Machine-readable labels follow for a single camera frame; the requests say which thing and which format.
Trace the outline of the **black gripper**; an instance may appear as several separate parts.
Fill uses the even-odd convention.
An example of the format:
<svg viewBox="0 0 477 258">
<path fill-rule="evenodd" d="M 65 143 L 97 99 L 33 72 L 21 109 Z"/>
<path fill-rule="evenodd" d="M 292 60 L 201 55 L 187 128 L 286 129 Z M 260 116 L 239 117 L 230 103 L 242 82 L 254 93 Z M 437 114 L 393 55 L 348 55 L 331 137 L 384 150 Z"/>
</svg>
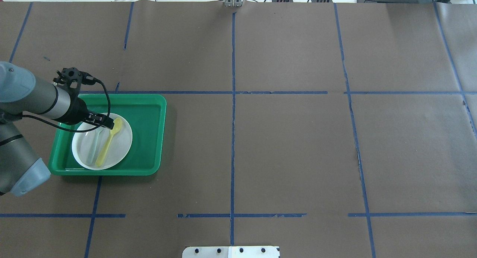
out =
<svg viewBox="0 0 477 258">
<path fill-rule="evenodd" d="M 76 97 L 72 100 L 70 108 L 66 113 L 66 124 L 74 125 L 83 122 L 86 119 L 87 124 L 104 127 L 112 130 L 114 119 L 106 114 L 89 114 L 88 107 L 84 100 Z"/>
</svg>

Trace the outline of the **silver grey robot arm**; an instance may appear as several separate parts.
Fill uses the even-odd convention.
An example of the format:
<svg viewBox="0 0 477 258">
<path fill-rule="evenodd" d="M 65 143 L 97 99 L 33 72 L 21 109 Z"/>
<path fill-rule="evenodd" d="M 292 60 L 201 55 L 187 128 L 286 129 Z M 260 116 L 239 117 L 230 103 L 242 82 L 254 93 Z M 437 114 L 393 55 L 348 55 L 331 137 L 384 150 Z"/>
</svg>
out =
<svg viewBox="0 0 477 258">
<path fill-rule="evenodd" d="M 57 71 L 52 83 L 41 80 L 25 68 L 2 61 L 0 64 L 0 191 L 22 196 L 43 184 L 51 172 L 15 126 L 24 118 L 36 119 L 57 129 L 59 122 L 75 125 L 85 122 L 92 125 L 91 131 L 104 127 L 112 129 L 114 121 L 109 114 L 100 114 L 88 109 L 79 97 L 82 85 L 103 82 L 77 68 Z"/>
</svg>

